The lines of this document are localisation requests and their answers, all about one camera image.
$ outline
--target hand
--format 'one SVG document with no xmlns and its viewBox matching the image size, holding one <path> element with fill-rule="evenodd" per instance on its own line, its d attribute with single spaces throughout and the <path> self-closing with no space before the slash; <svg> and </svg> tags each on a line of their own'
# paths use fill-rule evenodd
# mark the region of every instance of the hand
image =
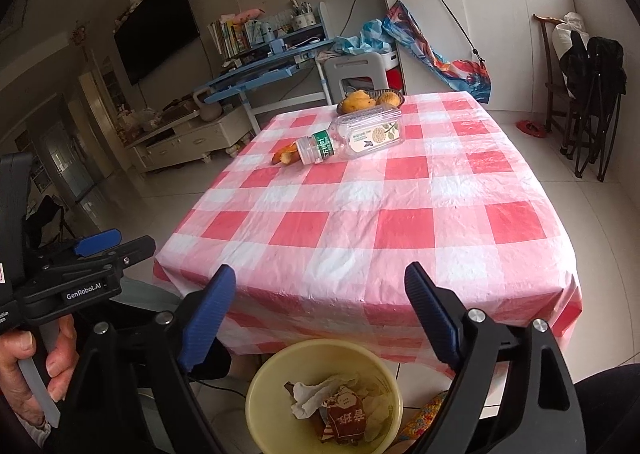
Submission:
<svg viewBox="0 0 640 454">
<path fill-rule="evenodd" d="M 73 317 L 61 317 L 58 325 L 60 334 L 56 346 L 46 360 L 51 377 L 47 390 L 54 402 L 65 397 L 79 358 Z M 34 426 L 41 426 L 44 414 L 18 367 L 18 360 L 31 358 L 35 352 L 36 342 L 28 331 L 12 330 L 0 335 L 0 391 L 18 416 Z"/>
</svg>

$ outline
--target television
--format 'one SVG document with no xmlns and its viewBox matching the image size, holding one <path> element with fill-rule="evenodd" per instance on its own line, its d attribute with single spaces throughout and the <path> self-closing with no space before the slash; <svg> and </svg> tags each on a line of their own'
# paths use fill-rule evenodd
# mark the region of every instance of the television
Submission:
<svg viewBox="0 0 640 454">
<path fill-rule="evenodd" d="M 134 85 L 199 35 L 189 0 L 143 0 L 114 39 Z"/>
</svg>

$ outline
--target green label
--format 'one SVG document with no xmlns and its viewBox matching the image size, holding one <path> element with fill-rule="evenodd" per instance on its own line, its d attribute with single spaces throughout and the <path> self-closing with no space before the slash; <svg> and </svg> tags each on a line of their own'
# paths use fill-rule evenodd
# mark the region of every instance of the green label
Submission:
<svg viewBox="0 0 640 454">
<path fill-rule="evenodd" d="M 331 139 L 329 138 L 329 133 L 326 131 L 319 131 L 318 133 L 314 133 L 313 137 L 316 139 L 318 143 L 318 150 L 320 151 L 320 156 L 322 160 L 325 158 L 329 158 L 333 156 L 334 147 L 331 145 Z"/>
</svg>

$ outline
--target drawstring bag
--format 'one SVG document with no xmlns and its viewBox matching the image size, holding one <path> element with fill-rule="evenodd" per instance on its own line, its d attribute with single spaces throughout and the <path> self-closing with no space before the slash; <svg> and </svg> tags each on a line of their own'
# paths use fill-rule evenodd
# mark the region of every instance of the drawstring bag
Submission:
<svg viewBox="0 0 640 454">
<path fill-rule="evenodd" d="M 474 55 L 478 58 L 478 62 L 465 59 L 449 62 L 437 53 L 422 34 L 418 23 L 402 3 L 402 0 L 397 0 L 386 13 L 386 17 L 382 21 L 382 28 L 417 59 L 425 63 L 451 89 L 466 91 L 478 102 L 487 104 L 491 95 L 491 79 L 484 65 L 484 59 L 478 54 L 475 46 L 453 12 L 451 12 L 449 6 L 444 0 L 440 1 L 442 1 L 442 4 L 447 8 L 447 11 L 449 11 L 449 14 L 451 14 L 465 35 Z"/>
</svg>

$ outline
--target screw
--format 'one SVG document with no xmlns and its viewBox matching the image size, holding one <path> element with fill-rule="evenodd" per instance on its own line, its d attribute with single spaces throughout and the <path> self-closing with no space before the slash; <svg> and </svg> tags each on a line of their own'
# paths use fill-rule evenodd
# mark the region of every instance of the screw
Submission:
<svg viewBox="0 0 640 454">
<path fill-rule="evenodd" d="M 95 326 L 94 326 L 94 333 L 96 335 L 104 335 L 105 333 L 107 333 L 107 330 L 109 329 L 109 324 L 106 322 L 98 322 Z"/>
<path fill-rule="evenodd" d="M 549 325 L 546 323 L 546 320 L 543 319 L 535 319 L 533 321 L 533 327 L 540 331 L 540 333 L 544 333 L 549 329 Z"/>
<path fill-rule="evenodd" d="M 156 315 L 156 322 L 158 324 L 169 324 L 174 319 L 174 314 L 170 311 L 161 311 Z"/>
<path fill-rule="evenodd" d="M 478 308 L 470 309 L 467 315 L 473 322 L 481 323 L 484 322 L 484 319 L 486 319 L 486 313 Z"/>
</svg>

